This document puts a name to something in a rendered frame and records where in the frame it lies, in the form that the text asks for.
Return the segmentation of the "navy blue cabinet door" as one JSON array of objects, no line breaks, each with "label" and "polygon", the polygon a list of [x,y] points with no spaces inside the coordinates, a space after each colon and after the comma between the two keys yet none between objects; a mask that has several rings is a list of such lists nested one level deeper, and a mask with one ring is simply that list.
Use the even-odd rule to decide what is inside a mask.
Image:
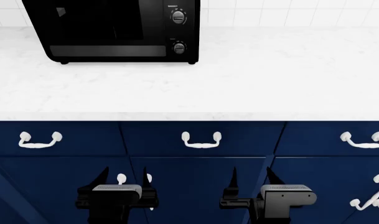
[{"label": "navy blue cabinet door", "polygon": [[138,215],[146,224],[246,224],[245,208],[222,210],[219,201],[234,172],[240,198],[256,197],[263,157],[134,157],[138,182],[152,176],[159,206]]},{"label": "navy blue cabinet door", "polygon": [[109,168],[107,184],[124,174],[136,177],[127,157],[1,157],[0,173],[28,199],[50,224],[88,224],[88,210],[75,206],[77,189]]},{"label": "navy blue cabinet door", "polygon": [[313,205],[292,208],[290,224],[379,224],[379,208],[357,210],[379,191],[379,157],[275,158],[272,171],[285,184],[303,184],[317,195]]}]

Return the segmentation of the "dark glass oven door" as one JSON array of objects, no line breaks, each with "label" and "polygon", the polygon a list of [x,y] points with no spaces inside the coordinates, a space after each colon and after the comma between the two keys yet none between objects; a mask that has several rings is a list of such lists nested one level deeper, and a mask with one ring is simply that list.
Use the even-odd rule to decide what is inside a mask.
[{"label": "dark glass oven door", "polygon": [[146,61],[163,57],[56,57],[51,45],[166,47],[164,0],[22,0],[49,59]]}]

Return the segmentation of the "black toaster oven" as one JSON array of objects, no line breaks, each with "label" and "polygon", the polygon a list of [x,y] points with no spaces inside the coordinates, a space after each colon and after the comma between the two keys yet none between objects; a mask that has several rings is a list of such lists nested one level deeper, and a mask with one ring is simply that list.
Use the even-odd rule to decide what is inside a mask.
[{"label": "black toaster oven", "polygon": [[[186,12],[187,20],[185,24],[175,24],[171,20],[174,11]],[[67,63],[99,63],[99,62],[128,62],[128,63],[189,63],[195,64],[199,60],[199,39],[200,39],[200,0],[164,0],[164,25],[167,42],[167,56],[163,58],[150,59],[146,61],[131,60],[104,60],[104,61],[61,61],[63,65]],[[172,50],[172,44],[176,41],[183,41],[187,46],[184,54],[177,55]]]}]

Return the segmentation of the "black round oven knob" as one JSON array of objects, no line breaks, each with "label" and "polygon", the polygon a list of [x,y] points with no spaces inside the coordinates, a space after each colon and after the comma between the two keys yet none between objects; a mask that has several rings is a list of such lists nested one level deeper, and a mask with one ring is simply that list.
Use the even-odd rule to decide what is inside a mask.
[{"label": "black round oven knob", "polygon": [[177,55],[184,54],[187,50],[187,46],[183,41],[176,41],[172,44],[172,50]]},{"label": "black round oven knob", "polygon": [[171,20],[175,24],[185,24],[187,20],[186,12],[184,11],[174,11],[171,14]]}]

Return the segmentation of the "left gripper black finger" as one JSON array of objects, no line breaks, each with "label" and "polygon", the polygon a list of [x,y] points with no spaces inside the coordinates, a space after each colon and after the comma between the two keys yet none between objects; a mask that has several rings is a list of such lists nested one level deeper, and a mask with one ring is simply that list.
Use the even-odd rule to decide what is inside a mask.
[{"label": "left gripper black finger", "polygon": [[90,184],[90,187],[96,187],[99,185],[106,184],[109,173],[109,167],[105,167],[105,169],[96,177]]},{"label": "left gripper black finger", "polygon": [[149,181],[147,179],[147,174],[148,174],[147,169],[146,169],[146,167],[144,167],[144,169],[143,169],[143,185],[142,185],[143,188],[151,188],[152,187],[151,183],[149,183]]}]

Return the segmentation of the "navy blue drawer front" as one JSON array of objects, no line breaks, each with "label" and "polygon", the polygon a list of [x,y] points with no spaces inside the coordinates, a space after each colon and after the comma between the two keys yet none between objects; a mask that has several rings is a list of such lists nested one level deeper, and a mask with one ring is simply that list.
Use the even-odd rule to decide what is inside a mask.
[{"label": "navy blue drawer front", "polygon": [[[135,157],[253,157],[274,152],[282,133],[282,121],[123,121],[120,129],[127,152]],[[215,143],[214,132],[221,132],[218,147],[194,149],[188,143]]]},{"label": "navy blue drawer front", "polygon": [[375,143],[379,121],[289,121],[276,156],[379,156],[378,149],[352,147],[340,139],[350,132],[354,143]]},{"label": "navy blue drawer front", "polygon": [[[19,147],[20,133],[28,132],[26,143],[49,143],[52,134],[63,138],[52,147]],[[112,121],[0,121],[0,156],[124,156],[118,123]]]}]

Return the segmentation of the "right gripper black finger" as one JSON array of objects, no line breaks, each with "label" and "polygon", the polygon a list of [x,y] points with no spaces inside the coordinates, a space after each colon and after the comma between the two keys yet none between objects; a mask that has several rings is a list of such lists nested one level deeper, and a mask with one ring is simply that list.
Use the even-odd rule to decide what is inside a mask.
[{"label": "right gripper black finger", "polygon": [[233,168],[233,174],[228,188],[238,188],[236,167]]},{"label": "right gripper black finger", "polygon": [[266,168],[267,178],[269,180],[269,184],[271,185],[284,185],[285,183],[281,180],[270,167]]}]

